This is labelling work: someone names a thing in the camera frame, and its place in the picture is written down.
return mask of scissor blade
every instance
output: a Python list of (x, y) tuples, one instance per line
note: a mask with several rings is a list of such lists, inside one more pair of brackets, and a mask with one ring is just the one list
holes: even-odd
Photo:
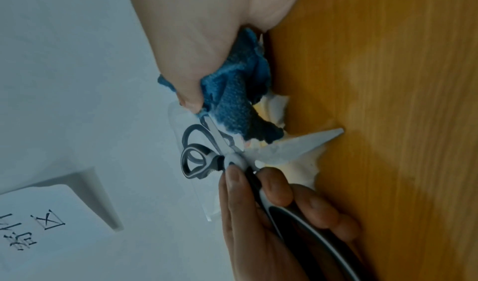
[(213, 122), (211, 117), (209, 116), (204, 116), (204, 121), (208, 124), (209, 127), (209, 132), (211, 132), (211, 135), (213, 136), (214, 140), (218, 144), (219, 150), (221, 151), (221, 155), (226, 155), (226, 154), (232, 154), (235, 153), (233, 148), (231, 148), (228, 143), (224, 140), (223, 136), (218, 130), (218, 127), (216, 127), (216, 124)]
[(279, 141), (257, 149), (246, 149), (242, 154), (252, 164), (256, 160), (266, 164), (279, 165), (295, 160), (303, 154), (323, 145), (344, 132), (334, 129)]

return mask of white paper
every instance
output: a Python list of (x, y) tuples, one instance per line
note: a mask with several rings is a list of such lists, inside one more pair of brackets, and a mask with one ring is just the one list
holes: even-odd
[(0, 262), (6, 271), (113, 233), (67, 185), (0, 195)]

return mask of wooden surface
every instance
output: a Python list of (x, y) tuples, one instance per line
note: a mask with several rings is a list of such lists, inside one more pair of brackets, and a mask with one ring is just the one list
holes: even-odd
[(287, 129), (382, 281), (478, 280), (478, 0), (299, 0), (271, 31)]

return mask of blue fabric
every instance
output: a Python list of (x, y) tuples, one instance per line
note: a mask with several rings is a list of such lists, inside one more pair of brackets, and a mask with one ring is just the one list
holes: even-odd
[[(176, 92), (162, 75), (158, 82)], [(263, 120), (254, 109), (271, 85), (264, 50), (250, 29), (239, 32), (225, 63), (215, 73), (201, 79), (204, 105), (198, 116), (209, 114), (227, 131), (246, 141), (255, 138), (271, 143), (284, 136), (283, 129)]]

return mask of scissors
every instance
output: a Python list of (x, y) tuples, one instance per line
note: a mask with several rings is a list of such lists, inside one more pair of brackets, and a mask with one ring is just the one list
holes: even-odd
[[(189, 135), (200, 131), (211, 142), (217, 152), (199, 144), (189, 143)], [(286, 207), (272, 204), (265, 196), (260, 180), (254, 174), (259, 171), (256, 160), (268, 164), (282, 164), (309, 152), (330, 141), (344, 132), (343, 129), (313, 133), (268, 146), (241, 151), (234, 145), (234, 139), (227, 133), (218, 130), (209, 116), (201, 118), (201, 124), (195, 124), (186, 129), (183, 134), (181, 153), (181, 169), (186, 178), (203, 179), (212, 171), (224, 171), (229, 165), (235, 164), (244, 173), (251, 186), (255, 201), (269, 217), (277, 235), (296, 257), (310, 280), (327, 280), (321, 271), (317, 260), (308, 249), (303, 236), (306, 233), (318, 246), (333, 256), (334, 263), (339, 267), (346, 280), (373, 280), (363, 264), (352, 250), (338, 239), (330, 230), (314, 227), (293, 201)], [(190, 169), (188, 161), (198, 164)]]

